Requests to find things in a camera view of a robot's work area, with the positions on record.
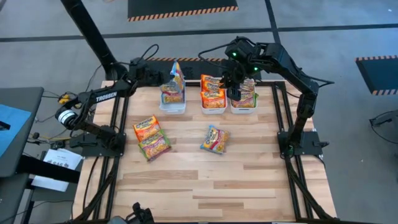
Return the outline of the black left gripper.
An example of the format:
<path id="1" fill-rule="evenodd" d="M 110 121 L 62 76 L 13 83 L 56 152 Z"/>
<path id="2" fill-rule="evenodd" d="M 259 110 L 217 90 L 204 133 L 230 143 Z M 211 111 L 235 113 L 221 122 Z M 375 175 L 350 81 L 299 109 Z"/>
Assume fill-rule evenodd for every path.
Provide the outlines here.
<path id="1" fill-rule="evenodd" d="M 144 68 L 140 74 L 139 86 L 140 87 L 160 86 L 160 85 L 166 85 L 170 82 L 170 79 L 163 79 L 162 77 L 170 78 L 170 73 Z"/>

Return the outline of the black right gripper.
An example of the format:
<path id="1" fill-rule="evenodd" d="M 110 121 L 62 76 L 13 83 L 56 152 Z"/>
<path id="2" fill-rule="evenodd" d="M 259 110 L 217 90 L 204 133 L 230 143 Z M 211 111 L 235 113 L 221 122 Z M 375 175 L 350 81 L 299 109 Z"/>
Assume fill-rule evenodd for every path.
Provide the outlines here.
<path id="1" fill-rule="evenodd" d="M 220 80 L 220 88 L 227 89 L 227 97 L 230 100 L 240 100 L 241 91 L 240 84 L 246 79 L 246 71 L 244 66 L 236 60 L 222 60 L 222 78 Z"/>

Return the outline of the green lime shrimp ramen pack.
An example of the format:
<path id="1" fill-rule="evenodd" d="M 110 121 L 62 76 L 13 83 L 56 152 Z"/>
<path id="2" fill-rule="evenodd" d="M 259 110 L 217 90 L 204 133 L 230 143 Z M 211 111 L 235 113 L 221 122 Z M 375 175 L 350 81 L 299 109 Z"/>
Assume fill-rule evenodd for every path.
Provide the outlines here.
<path id="1" fill-rule="evenodd" d="M 147 161 L 152 161 L 162 153 L 171 149 L 170 141 L 162 129 L 153 136 L 142 140 L 138 146 Z"/>
<path id="2" fill-rule="evenodd" d="M 240 84 L 241 91 L 253 92 L 255 89 L 256 82 L 254 79 L 245 79 L 242 84 Z"/>
<path id="3" fill-rule="evenodd" d="M 235 108 L 254 108 L 258 94 L 254 91 L 243 91 L 239 101 L 231 100 L 231 104 Z"/>

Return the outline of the orange chicken ramen pack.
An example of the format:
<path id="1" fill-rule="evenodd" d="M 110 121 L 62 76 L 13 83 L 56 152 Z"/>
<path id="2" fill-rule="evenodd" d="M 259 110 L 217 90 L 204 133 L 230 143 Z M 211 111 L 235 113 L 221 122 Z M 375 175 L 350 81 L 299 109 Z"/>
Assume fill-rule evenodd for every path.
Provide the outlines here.
<path id="1" fill-rule="evenodd" d="M 224 108 L 226 104 L 225 93 L 219 91 L 203 91 L 201 92 L 202 106 L 204 108 Z"/>
<path id="2" fill-rule="evenodd" d="M 139 142 L 153 136 L 161 130 L 160 124 L 154 115 L 135 124 L 133 128 Z"/>
<path id="3" fill-rule="evenodd" d="M 220 86 L 220 79 L 212 77 L 211 75 L 201 74 L 202 92 L 219 92 Z"/>

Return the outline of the white plastic bin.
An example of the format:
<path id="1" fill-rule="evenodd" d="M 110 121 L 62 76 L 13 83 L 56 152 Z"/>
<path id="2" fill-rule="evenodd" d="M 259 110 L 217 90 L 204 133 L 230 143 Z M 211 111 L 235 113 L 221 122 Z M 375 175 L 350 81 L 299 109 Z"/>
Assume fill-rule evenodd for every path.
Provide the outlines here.
<path id="1" fill-rule="evenodd" d="M 161 98 L 159 109 L 162 110 L 165 114 L 184 114 L 186 109 L 185 88 L 182 93 L 184 95 L 183 103 L 163 104 Z"/>
<path id="2" fill-rule="evenodd" d="M 257 108 L 257 100 L 256 100 L 256 107 L 254 107 L 254 108 L 235 108 L 231 104 L 231 112 L 233 114 L 250 114 L 250 113 L 253 113 L 256 108 Z"/>
<path id="3" fill-rule="evenodd" d="M 224 93 L 225 93 L 225 100 L 226 100 L 225 107 L 224 108 L 212 108 L 212 109 L 204 108 L 202 106 L 202 100 L 201 100 L 201 108 L 202 108 L 202 112 L 204 114 L 223 114 L 224 113 L 224 111 L 227 108 L 228 101 L 226 99 L 226 91 L 224 89 L 221 89 L 221 88 L 220 88 L 220 90 L 224 91 Z"/>

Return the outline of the black mat hazard-striped edge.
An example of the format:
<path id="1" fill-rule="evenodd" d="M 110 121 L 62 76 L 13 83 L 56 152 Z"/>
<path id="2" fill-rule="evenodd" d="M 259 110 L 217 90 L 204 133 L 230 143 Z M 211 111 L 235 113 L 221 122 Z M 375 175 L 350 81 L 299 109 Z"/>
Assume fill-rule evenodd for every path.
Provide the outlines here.
<path id="1" fill-rule="evenodd" d="M 132 63 L 139 65 L 147 65 L 149 69 L 160 72 L 170 72 L 174 62 L 178 62 L 186 80 L 199 80 L 202 74 L 211 75 L 213 77 L 222 77 L 221 63 L 226 61 L 225 58 L 207 58 L 209 64 L 198 57 L 151 57 L 148 59 L 135 58 L 131 60 Z"/>
<path id="2" fill-rule="evenodd" d="M 236 0 L 128 0 L 129 22 L 237 11 Z"/>
<path id="3" fill-rule="evenodd" d="M 355 63 L 372 95 L 398 95 L 398 56 L 357 57 Z"/>

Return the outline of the white printed paper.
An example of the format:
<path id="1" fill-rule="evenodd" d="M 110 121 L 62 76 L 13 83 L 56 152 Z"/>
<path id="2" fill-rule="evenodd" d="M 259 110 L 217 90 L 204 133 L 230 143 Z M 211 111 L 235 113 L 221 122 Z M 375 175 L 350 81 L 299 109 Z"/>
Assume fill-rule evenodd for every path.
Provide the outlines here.
<path id="1" fill-rule="evenodd" d="M 43 158 L 44 162 L 75 170 L 82 160 L 82 156 L 66 149 L 49 149 Z M 61 180 L 55 180 L 48 177 L 35 176 L 32 185 L 45 189 L 65 192 L 69 183 Z"/>

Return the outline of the grey side table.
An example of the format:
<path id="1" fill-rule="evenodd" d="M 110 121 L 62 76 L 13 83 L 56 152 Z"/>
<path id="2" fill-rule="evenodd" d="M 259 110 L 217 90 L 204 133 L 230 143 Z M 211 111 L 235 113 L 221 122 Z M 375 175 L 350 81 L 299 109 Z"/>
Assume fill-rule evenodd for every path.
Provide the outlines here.
<path id="1" fill-rule="evenodd" d="M 9 177 L 16 173 L 16 168 L 34 123 L 43 92 L 44 89 L 42 87 L 0 88 L 0 104 L 31 112 L 25 125 L 23 125 L 5 153 L 0 157 L 0 178 Z"/>

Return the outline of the black crossbar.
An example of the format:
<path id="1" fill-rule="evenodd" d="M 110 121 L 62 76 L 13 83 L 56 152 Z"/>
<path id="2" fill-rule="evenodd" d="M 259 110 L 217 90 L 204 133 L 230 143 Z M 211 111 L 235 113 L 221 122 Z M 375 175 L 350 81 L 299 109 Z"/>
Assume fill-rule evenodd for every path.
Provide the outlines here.
<path id="1" fill-rule="evenodd" d="M 55 180 L 77 184 L 80 172 L 41 161 L 34 157 L 22 155 L 16 168 L 16 173 L 33 174 Z"/>

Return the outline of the blue sheet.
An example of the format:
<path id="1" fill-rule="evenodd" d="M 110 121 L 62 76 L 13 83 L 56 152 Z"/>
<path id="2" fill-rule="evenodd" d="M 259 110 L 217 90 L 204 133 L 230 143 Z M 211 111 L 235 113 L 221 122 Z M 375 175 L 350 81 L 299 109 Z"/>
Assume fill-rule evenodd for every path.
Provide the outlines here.
<path id="1" fill-rule="evenodd" d="M 0 104 L 0 122 L 10 126 L 9 129 L 0 130 L 0 157 L 5 153 L 23 125 L 25 125 L 30 115 L 30 111 Z"/>

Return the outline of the grey shelf board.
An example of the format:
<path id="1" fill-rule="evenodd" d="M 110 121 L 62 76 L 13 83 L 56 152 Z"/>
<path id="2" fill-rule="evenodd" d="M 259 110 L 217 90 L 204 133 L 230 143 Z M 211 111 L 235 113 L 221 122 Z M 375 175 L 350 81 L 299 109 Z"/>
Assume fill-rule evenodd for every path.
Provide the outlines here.
<path id="1" fill-rule="evenodd" d="M 13 224 L 29 179 L 28 174 L 0 178 L 0 224 Z"/>

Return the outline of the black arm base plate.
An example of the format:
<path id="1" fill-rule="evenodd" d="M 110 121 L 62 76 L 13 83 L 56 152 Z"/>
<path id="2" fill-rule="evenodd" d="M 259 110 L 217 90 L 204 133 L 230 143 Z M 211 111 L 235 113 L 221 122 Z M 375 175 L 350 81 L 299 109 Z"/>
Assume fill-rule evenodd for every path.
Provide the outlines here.
<path id="1" fill-rule="evenodd" d="M 304 131 L 298 138 L 292 137 L 288 132 L 277 134 L 280 154 L 283 157 L 323 154 L 322 149 L 329 145 L 327 141 L 320 141 L 316 131 Z"/>
<path id="2" fill-rule="evenodd" d="M 83 157 L 119 157 L 124 154 L 126 135 L 117 133 L 110 138 L 80 134 L 69 140 L 70 147 L 81 147 Z"/>

